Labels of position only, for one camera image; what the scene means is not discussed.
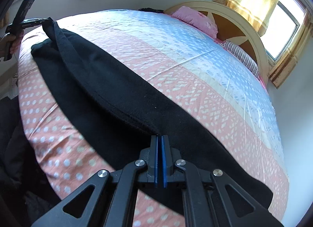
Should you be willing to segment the left hand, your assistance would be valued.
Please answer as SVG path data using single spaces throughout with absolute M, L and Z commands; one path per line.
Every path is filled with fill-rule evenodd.
M 7 33 L 1 37 L 0 41 L 0 57 L 5 57 L 6 46 L 11 45 L 10 54 L 13 55 L 20 47 L 22 39 L 24 36 L 24 31 L 21 31 L 18 36 Z

